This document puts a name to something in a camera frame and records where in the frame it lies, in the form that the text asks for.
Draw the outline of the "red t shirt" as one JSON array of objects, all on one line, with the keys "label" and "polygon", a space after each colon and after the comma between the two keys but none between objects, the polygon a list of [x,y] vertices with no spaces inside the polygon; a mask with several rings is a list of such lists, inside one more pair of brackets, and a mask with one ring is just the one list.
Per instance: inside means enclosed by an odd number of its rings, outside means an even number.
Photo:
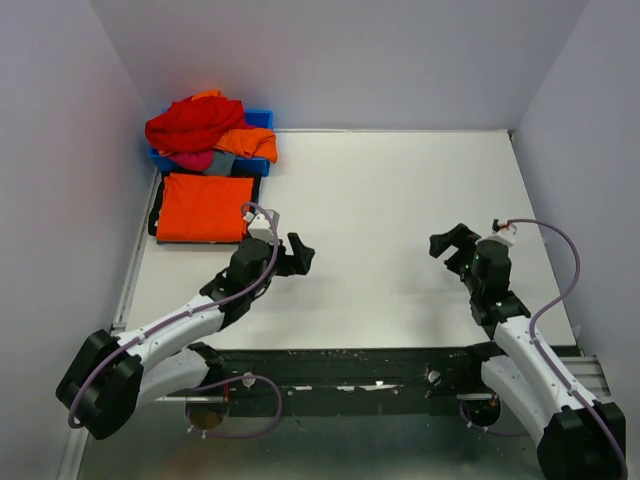
[{"label": "red t shirt", "polygon": [[196,153],[212,149],[229,130],[244,129],[240,100],[201,96],[174,102],[145,125],[145,137],[158,152]]}]

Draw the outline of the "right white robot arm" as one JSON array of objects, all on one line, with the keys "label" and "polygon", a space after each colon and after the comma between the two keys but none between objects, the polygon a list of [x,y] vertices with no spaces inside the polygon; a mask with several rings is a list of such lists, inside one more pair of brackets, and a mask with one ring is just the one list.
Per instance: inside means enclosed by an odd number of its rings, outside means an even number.
[{"label": "right white robot arm", "polygon": [[500,351],[460,367],[469,390],[487,387],[506,404],[535,442],[547,479],[626,479],[626,420],[612,401],[600,400],[561,361],[544,340],[537,322],[547,312],[530,313],[510,288],[519,220],[494,221],[482,237],[459,224],[430,237],[429,253],[445,260],[467,288],[476,323]]}]

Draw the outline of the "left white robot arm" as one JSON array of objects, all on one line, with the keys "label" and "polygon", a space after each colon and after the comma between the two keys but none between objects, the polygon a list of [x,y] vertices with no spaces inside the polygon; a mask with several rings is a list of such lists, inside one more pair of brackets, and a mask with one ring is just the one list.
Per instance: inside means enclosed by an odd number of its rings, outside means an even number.
[{"label": "left white robot arm", "polygon": [[278,242],[248,237],[184,306],[119,335],[103,329],[89,335],[55,391],[69,426],[102,440],[149,401],[183,390],[214,393],[222,372],[202,338],[242,318],[274,277],[308,274],[314,257],[296,233]]}]

